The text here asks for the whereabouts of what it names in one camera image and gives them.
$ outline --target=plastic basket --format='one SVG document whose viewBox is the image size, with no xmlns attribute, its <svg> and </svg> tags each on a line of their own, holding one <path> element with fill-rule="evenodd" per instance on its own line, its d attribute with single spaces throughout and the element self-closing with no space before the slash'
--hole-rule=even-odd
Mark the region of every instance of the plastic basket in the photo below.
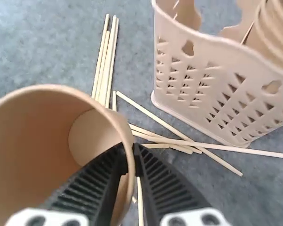
<svg viewBox="0 0 283 226">
<path fill-rule="evenodd" d="M 238 2 L 241 23 L 217 37 L 196 31 L 192 0 L 152 0 L 153 104 L 225 145 L 246 147 L 282 126 L 283 70 L 239 43 L 259 2 Z"/>
</svg>

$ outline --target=gray carpet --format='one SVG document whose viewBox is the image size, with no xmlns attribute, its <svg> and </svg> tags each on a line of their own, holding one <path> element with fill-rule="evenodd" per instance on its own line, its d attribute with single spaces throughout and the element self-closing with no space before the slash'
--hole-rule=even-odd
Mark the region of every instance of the gray carpet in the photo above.
<svg viewBox="0 0 283 226">
<path fill-rule="evenodd" d="M 235 24 L 234 0 L 198 0 L 203 32 Z M 199 142 L 214 142 L 156 109 L 153 90 L 153 10 L 149 0 L 0 0 L 0 97 L 20 87 L 59 83 L 90 93 L 106 13 L 120 20 L 113 89 L 120 90 Z M 118 108 L 131 123 L 176 137 L 124 101 Z M 283 152 L 283 128 L 251 148 Z M 283 159 L 213 150 L 240 169 L 242 178 L 209 157 L 160 150 L 234 226 L 283 226 Z M 137 225 L 132 204 L 123 225 Z"/>
</svg>

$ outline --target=wooden stick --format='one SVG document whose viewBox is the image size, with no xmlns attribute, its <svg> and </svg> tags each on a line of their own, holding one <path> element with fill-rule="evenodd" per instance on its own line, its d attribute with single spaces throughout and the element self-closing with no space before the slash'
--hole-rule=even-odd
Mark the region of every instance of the wooden stick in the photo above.
<svg viewBox="0 0 283 226">
<path fill-rule="evenodd" d="M 164 126 L 165 128 L 167 128 L 168 130 L 170 130 L 171 132 L 173 132 L 174 134 L 178 135 L 179 137 L 181 137 L 182 139 L 189 141 L 189 142 L 194 142 L 192 139 L 190 139 L 189 137 L 187 137 L 186 135 L 182 134 L 180 131 L 178 131 L 177 129 L 175 129 L 174 127 L 172 127 L 171 125 L 169 125 L 168 123 L 166 123 L 165 121 L 163 121 L 162 119 L 158 118 L 155 114 L 149 112 L 147 109 L 145 109 L 144 107 L 140 106 L 139 104 L 137 104 L 136 102 L 134 102 L 133 100 L 131 100 L 130 98 L 126 97 L 124 94 L 122 94 L 121 92 L 117 92 L 117 95 L 122 98 L 123 100 L 125 100 L 126 102 L 128 102 L 129 104 L 131 104 L 132 106 L 134 106 L 135 108 L 137 108 L 138 110 L 140 110 L 141 112 L 143 112 L 144 114 L 146 114 L 147 116 L 149 116 L 150 118 L 152 118 L 153 120 L 155 120 L 156 122 L 158 122 L 160 125 Z M 242 176 L 243 174 L 238 171 L 236 168 L 234 168 L 233 166 L 231 166 L 229 163 L 227 163 L 226 161 L 224 161 L 223 159 L 221 159 L 220 157 L 216 156 L 214 153 L 206 150 L 205 148 L 198 148 L 200 151 L 204 152 L 207 156 L 209 156 L 210 158 L 214 159 L 216 162 L 218 162 L 219 164 L 221 164 L 222 166 L 226 167 L 227 169 L 229 169 L 230 171 L 236 173 L 239 176 Z"/>
<path fill-rule="evenodd" d="M 142 144 L 142 146 L 148 149 L 170 148 L 170 144 Z"/>
<path fill-rule="evenodd" d="M 143 134 L 146 134 L 146 135 L 149 135 L 149 136 L 152 136 L 152 137 L 160 137 L 160 138 L 165 138 L 161 135 L 158 135 L 156 133 L 153 133 L 153 132 L 150 132 L 146 129 L 143 129 L 143 128 L 140 128 L 140 127 L 137 127 L 137 126 L 134 126 L 132 124 L 129 124 L 130 128 L 132 130 L 135 130 L 135 131 L 138 131 L 140 133 L 143 133 Z M 198 153 L 198 154 L 201 154 L 202 152 L 199 151 L 198 149 L 194 148 L 194 147 L 188 147 L 188 146 L 179 146 L 179 145 L 172 145 L 172 149 L 174 150 L 177 150 L 177 151 L 181 151 L 181 152 L 184 152 L 186 154 L 192 154 L 193 152 L 195 153 Z"/>
<path fill-rule="evenodd" d="M 100 44 L 98 61 L 96 63 L 96 68 L 95 68 L 94 85 L 93 85 L 93 90 L 92 90 L 92 93 L 91 93 L 91 98 L 95 98 L 95 93 L 96 93 L 96 89 L 97 89 L 97 85 L 98 85 L 99 73 L 100 73 L 100 67 L 101 67 L 101 61 L 102 61 L 102 56 L 103 56 L 104 42 L 105 42 L 108 22 L 109 22 L 109 14 L 106 14 L 104 27 L 103 27 L 103 33 L 102 33 L 102 39 L 101 39 L 101 44 Z"/>
<path fill-rule="evenodd" d="M 146 140 L 152 141 L 152 142 L 169 143 L 169 144 L 175 144 L 175 145 L 187 145 L 187 146 L 201 146 L 201 144 L 202 144 L 202 143 L 198 143 L 198 142 L 190 142 L 190 141 L 185 141 L 185 140 L 176 140 L 176 139 L 169 139 L 169 138 L 151 137 L 151 136 L 148 136 L 148 135 L 142 134 L 140 132 L 136 132 L 136 131 L 133 131 L 132 134 L 134 136 L 141 137 L 143 139 L 146 139 Z M 209 152 L 207 155 L 209 157 L 211 157 L 212 159 L 214 159 L 215 161 L 221 162 L 220 163 L 221 165 L 223 165 L 224 167 L 226 167 L 230 171 L 234 172 L 235 174 L 237 174 L 239 176 L 243 175 L 242 172 L 238 171 L 232 165 L 230 165 L 229 163 L 225 162 L 224 160 L 222 160 L 218 156 L 214 155 L 213 153 Z"/>
<path fill-rule="evenodd" d="M 177 144 L 177 145 L 188 145 L 188 146 L 196 145 L 199 147 L 206 147 L 206 148 L 223 150 L 223 151 L 239 152 L 239 153 L 246 153 L 246 154 L 256 154 L 256 155 L 263 155 L 263 156 L 283 159 L 283 153 L 279 153 L 279 152 L 269 152 L 269 151 L 262 151 L 262 150 L 256 150 L 256 149 L 241 148 L 241 147 L 232 147 L 232 146 L 215 145 L 215 144 L 207 144 L 207 143 L 200 143 L 200 142 L 189 142 L 185 140 L 176 140 L 176 139 L 169 139 L 169 138 L 151 137 L 151 136 L 144 135 L 136 131 L 134 132 L 134 135 L 141 137 L 141 138 L 145 138 L 146 140 L 153 141 L 153 142 L 170 143 L 170 144 Z"/>
<path fill-rule="evenodd" d="M 144 226 L 143 223 L 143 200 L 142 200 L 141 178 L 137 177 L 137 201 L 138 201 L 138 226 Z"/>
<path fill-rule="evenodd" d="M 104 42 L 104 47 L 103 47 L 103 55 L 101 59 L 101 66 L 100 66 L 100 72 L 99 72 L 99 79 L 98 79 L 97 88 L 96 88 L 95 97 L 94 97 L 96 101 L 99 100 L 99 95 L 101 92 L 101 85 L 102 85 L 102 78 L 103 78 L 105 60 L 106 60 L 107 49 L 108 49 L 109 36 L 110 36 L 110 31 L 106 31 L 105 42 Z"/>
<path fill-rule="evenodd" d="M 116 48 L 117 48 L 117 40 L 118 40 L 118 18 L 117 18 L 117 22 L 116 22 L 113 51 L 112 51 L 112 59 L 111 59 L 110 70 L 109 70 L 109 80 L 108 80 L 106 103 L 105 103 L 106 108 L 109 108 L 109 102 L 110 102 L 110 93 L 111 93 L 113 67 L 114 67 L 114 60 L 115 60 L 115 51 L 116 51 Z"/>
<path fill-rule="evenodd" d="M 117 112 L 117 93 L 116 91 L 112 92 L 112 110 Z"/>
<path fill-rule="evenodd" d="M 108 42 L 108 47 L 107 47 L 107 55 L 105 59 L 105 65 L 104 65 L 104 71 L 103 71 L 103 77 L 102 77 L 102 83 L 101 83 L 101 92 L 99 95 L 99 102 L 103 106 L 106 105 L 107 87 L 109 83 L 109 71 L 110 71 L 111 60 L 112 60 L 112 52 L 113 52 L 113 46 L 114 46 L 116 25 L 117 25 L 117 17 L 114 15 L 112 19 L 112 26 L 111 26 L 109 42 Z"/>
</svg>

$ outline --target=paper cup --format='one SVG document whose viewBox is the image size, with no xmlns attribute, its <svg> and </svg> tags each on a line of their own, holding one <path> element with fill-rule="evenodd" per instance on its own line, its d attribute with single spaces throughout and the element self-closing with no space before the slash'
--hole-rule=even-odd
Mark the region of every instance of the paper cup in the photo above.
<svg viewBox="0 0 283 226">
<path fill-rule="evenodd" d="M 277 48 L 264 34 L 260 21 L 260 8 L 254 18 L 254 24 L 249 32 L 246 46 L 257 50 L 266 59 L 283 68 L 283 52 Z"/>
<path fill-rule="evenodd" d="M 84 115 L 88 129 L 80 127 Z M 66 86 L 31 86 L 0 99 L 0 226 L 15 212 L 38 207 L 82 165 L 120 142 L 128 174 L 118 190 L 114 225 L 127 212 L 134 189 L 133 136 L 126 120 Z"/>
</svg>

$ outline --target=stacked cup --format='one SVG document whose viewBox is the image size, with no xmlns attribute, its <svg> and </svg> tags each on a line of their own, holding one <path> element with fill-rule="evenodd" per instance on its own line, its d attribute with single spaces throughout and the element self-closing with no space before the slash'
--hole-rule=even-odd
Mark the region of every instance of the stacked cup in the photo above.
<svg viewBox="0 0 283 226">
<path fill-rule="evenodd" d="M 283 0 L 262 0 L 245 44 L 283 68 Z"/>
</svg>

